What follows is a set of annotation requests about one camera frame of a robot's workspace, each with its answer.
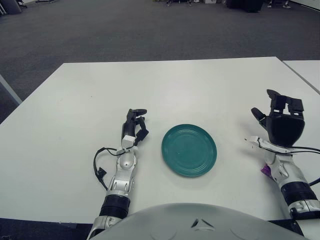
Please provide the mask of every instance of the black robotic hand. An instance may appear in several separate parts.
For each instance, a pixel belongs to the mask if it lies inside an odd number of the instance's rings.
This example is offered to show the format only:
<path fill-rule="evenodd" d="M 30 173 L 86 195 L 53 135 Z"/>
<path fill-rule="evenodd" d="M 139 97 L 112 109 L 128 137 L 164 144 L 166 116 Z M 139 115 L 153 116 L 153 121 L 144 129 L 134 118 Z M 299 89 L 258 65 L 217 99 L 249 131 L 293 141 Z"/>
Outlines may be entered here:
<path fill-rule="evenodd" d="M 300 138 L 305 127 L 302 101 L 281 95 L 274 90 L 267 89 L 266 92 L 271 98 L 269 116 L 263 114 L 256 107 L 252 108 L 251 112 L 268 132 L 271 143 L 291 147 Z M 290 114 L 284 114 L 286 104 Z"/>

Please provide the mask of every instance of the black cable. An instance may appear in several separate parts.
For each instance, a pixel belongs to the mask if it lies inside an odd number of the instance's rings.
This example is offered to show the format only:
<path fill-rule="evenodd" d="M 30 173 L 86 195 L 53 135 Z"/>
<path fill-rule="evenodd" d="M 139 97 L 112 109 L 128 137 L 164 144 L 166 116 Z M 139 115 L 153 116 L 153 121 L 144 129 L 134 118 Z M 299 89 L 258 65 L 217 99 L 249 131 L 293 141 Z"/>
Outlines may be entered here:
<path fill-rule="evenodd" d="M 269 150 L 269 149 L 266 149 L 264 147 L 261 147 L 260 145 L 260 141 L 259 141 L 260 138 L 258 138 L 258 143 L 259 143 L 259 148 L 261 149 L 264 149 L 264 150 L 267 150 L 269 152 L 272 152 L 272 153 L 275 153 L 275 154 L 296 154 L 296 153 L 314 153 L 314 154 L 320 154 L 320 152 L 317 152 L 317 151 L 291 151 L 291 152 L 285 152 L 285 153 L 282 153 L 282 152 L 278 152 L 278 151 L 272 151 L 272 150 Z M 298 146 L 298 147 L 294 147 L 296 149 L 311 149 L 311 150 L 319 150 L 319 149 L 316 149 L 316 148 L 312 148 L 312 147 L 303 147 L 303 146 Z M 317 180 L 314 180 L 312 182 L 309 183 L 309 186 L 313 186 L 313 185 L 316 185 L 320 183 L 320 177 L 317 179 Z"/>
<path fill-rule="evenodd" d="M 117 151 L 117 149 L 112 148 L 112 147 L 102 147 L 102 148 L 100 148 L 100 149 L 95 153 L 95 155 L 94 155 L 94 159 L 93 159 L 93 170 L 94 170 L 94 174 L 95 174 L 96 178 L 98 179 L 98 181 L 99 181 L 99 182 L 102 184 L 102 186 L 105 188 L 105 190 L 108 191 L 108 187 L 106 186 L 106 184 L 105 184 L 105 182 L 104 182 L 104 180 L 103 180 L 103 177 L 106 175 L 107 172 L 106 172 L 105 170 L 103 170 L 101 167 L 99 167 L 99 170 L 98 170 L 98 169 L 97 169 L 97 161 L 96 161 L 97 156 L 98 156 L 101 152 L 103 152 L 103 151 L 105 151 L 105 150 L 107 150 L 112 156 L 120 156 L 120 155 L 122 155 L 122 154 L 125 154 L 126 151 L 123 150 L 122 153 L 113 154 L 112 152 L 110 152 L 110 150 L 112 150 L 112 151 Z"/>
<path fill-rule="evenodd" d="M 260 137 L 258 138 L 258 146 L 259 146 L 259 148 L 261 148 L 261 149 L 264 149 L 264 150 L 266 150 L 266 151 L 269 151 L 269 152 L 271 152 L 271 153 L 275 153 L 275 154 L 297 154 L 297 153 L 313 153 L 313 154 L 320 154 L 320 152 L 317 152 L 317 151 L 291 151 L 291 152 L 279 152 L 279 151 L 272 151 L 272 150 L 270 150 L 270 149 L 267 149 L 267 148 L 264 148 L 264 147 L 262 147 L 261 146 L 261 144 L 260 144 Z"/>
<path fill-rule="evenodd" d="M 291 149 L 309 149 L 309 150 L 320 152 L 320 149 L 318 149 L 318 148 L 307 147 L 307 146 L 292 146 L 290 148 Z"/>
<path fill-rule="evenodd" d="M 314 181 L 310 182 L 309 185 L 313 186 L 313 185 L 318 184 L 318 183 L 320 183 L 320 177 L 317 180 L 314 180 Z"/>

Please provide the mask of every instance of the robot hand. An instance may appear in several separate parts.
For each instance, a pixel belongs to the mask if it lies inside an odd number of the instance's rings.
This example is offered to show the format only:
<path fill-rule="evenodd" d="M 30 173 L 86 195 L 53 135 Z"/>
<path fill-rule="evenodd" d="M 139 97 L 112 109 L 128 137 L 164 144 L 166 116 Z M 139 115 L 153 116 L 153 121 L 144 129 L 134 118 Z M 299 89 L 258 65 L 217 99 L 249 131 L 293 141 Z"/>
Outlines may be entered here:
<path fill-rule="evenodd" d="M 291 150 L 305 126 L 302 101 L 269 89 L 267 93 L 271 98 L 269 116 L 257 108 L 252 108 L 251 112 L 268 132 L 270 142 L 258 136 L 252 136 L 249 141 L 266 150 L 265 163 L 279 186 L 291 217 L 294 220 L 320 218 L 320 202 L 295 165 L 294 151 Z M 286 104 L 290 114 L 283 113 Z"/>

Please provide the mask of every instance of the black joint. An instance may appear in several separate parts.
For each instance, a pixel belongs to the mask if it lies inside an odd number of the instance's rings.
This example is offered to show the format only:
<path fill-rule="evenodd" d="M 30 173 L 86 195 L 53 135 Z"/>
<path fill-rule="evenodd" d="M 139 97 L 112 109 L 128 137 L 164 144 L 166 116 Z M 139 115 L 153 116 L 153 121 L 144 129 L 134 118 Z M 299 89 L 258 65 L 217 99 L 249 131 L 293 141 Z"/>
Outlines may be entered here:
<path fill-rule="evenodd" d="M 281 193 L 288 206 L 297 201 L 318 200 L 309 184 L 302 181 L 293 181 L 283 185 Z"/>
<path fill-rule="evenodd" d="M 112 216 L 124 219 L 128 215 L 130 199 L 121 195 L 107 195 L 99 216 Z"/>

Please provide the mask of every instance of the gray carpet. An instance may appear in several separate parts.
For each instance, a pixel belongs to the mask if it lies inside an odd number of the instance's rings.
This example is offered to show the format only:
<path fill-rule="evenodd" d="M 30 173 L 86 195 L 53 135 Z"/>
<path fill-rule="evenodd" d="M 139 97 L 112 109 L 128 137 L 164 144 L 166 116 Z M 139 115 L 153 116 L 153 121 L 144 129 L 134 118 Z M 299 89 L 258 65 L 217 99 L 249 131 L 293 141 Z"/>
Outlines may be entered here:
<path fill-rule="evenodd" d="M 62 63 L 320 59 L 320 13 L 295 3 L 291 9 L 264 5 L 260 13 L 152 0 L 27 5 L 22 14 L 0 17 L 0 73 L 23 100 Z M 0 122 L 14 109 L 0 91 Z"/>

